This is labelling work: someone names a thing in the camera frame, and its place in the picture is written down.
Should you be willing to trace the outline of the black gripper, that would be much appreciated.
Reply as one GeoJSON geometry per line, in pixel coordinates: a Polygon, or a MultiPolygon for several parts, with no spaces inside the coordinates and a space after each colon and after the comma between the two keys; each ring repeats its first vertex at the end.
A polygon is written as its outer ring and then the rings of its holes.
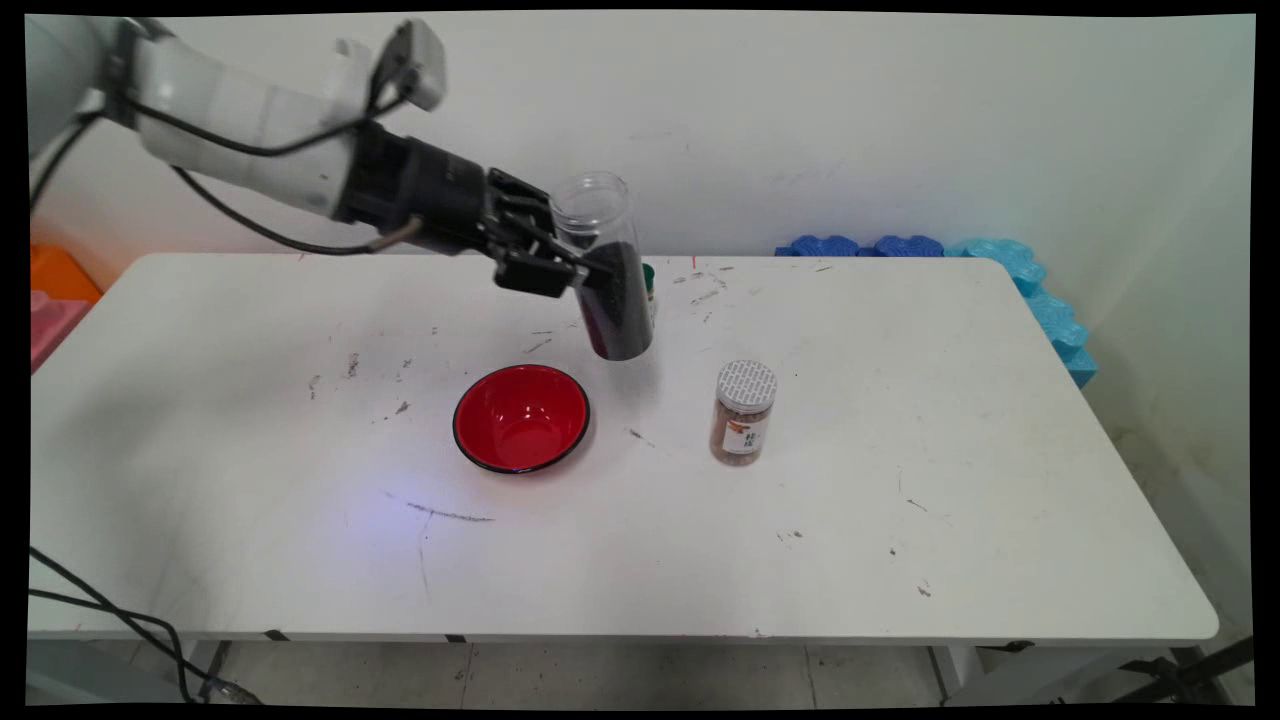
{"type": "Polygon", "coordinates": [[[590,278],[581,255],[553,240],[545,191],[376,122],[355,132],[335,220],[379,234],[417,220],[407,243],[451,256],[494,254],[494,283],[503,290],[559,299],[590,278]]]}

